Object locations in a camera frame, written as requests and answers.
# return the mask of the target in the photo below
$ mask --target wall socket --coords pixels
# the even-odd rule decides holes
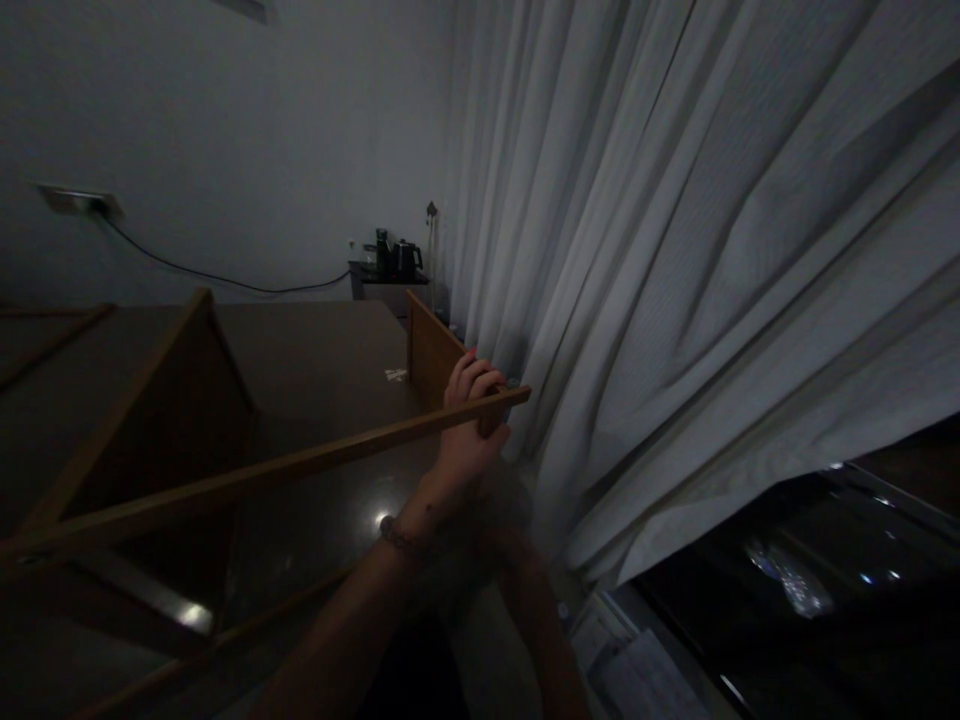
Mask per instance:
[[[92,190],[71,190],[54,185],[38,185],[40,194],[55,213],[64,215],[83,215],[90,207],[91,200],[102,200],[112,211],[113,217],[123,217],[123,209],[115,195]]]

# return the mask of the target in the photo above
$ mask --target power cord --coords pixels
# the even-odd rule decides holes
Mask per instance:
[[[127,235],[123,230],[117,227],[117,224],[113,222],[113,220],[110,218],[110,215],[111,215],[110,206],[107,205],[103,200],[96,199],[91,201],[88,207],[88,210],[89,212],[91,212],[92,214],[96,215],[101,220],[103,220],[103,222],[109,225],[115,233],[117,233],[120,237],[122,237],[131,245],[133,245],[133,247],[135,247],[137,250],[142,252],[148,258],[156,260],[159,263],[163,263],[164,265],[168,265],[169,267],[172,267],[176,270],[180,270],[181,272],[190,273],[191,275],[199,275],[200,277],[210,278],[211,280],[219,280],[220,282],[230,283],[231,285],[236,285],[237,287],[246,288],[248,290],[256,290],[257,292],[271,293],[274,295],[279,295],[281,293],[288,293],[288,292],[296,292],[298,290],[318,290],[319,288],[330,287],[331,285],[335,285],[341,280],[343,280],[347,275],[350,274],[350,271],[347,270],[343,275],[340,275],[339,277],[336,277],[333,280],[328,280],[327,282],[317,283],[316,285],[301,285],[299,287],[280,288],[279,290],[274,290],[271,288],[261,288],[261,287],[257,287],[256,285],[248,285],[247,283],[242,283],[238,280],[231,280],[230,278],[221,277],[220,275],[213,275],[211,273],[202,272],[201,270],[194,270],[192,268],[184,267],[183,265],[177,265],[177,263],[170,262],[169,260],[165,260],[159,255],[154,255],[145,247],[139,245],[132,237]]]

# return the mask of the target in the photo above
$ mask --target electric kettle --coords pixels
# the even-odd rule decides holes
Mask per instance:
[[[413,256],[416,253],[417,259],[414,262]],[[420,248],[406,240],[401,240],[393,244],[393,250],[390,256],[390,274],[398,278],[408,278],[412,280],[417,275],[417,268],[423,268],[423,257],[420,255]]]

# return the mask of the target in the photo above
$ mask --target white curtain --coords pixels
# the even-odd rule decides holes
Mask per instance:
[[[463,0],[453,323],[535,532],[622,582],[960,410],[960,3]]]

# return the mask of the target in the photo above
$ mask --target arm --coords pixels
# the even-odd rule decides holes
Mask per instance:
[[[470,351],[457,363],[445,406],[483,397],[503,376]],[[457,506],[464,488],[500,453],[510,429],[488,439],[473,421],[445,430],[433,468],[394,523],[407,539],[428,540]],[[400,622],[421,560],[379,539],[320,611],[257,703],[254,719],[341,718],[363,700]]]
[[[533,661],[544,720],[589,720],[577,658],[560,627],[546,569],[515,531],[494,531],[493,541],[502,563],[497,585]]]

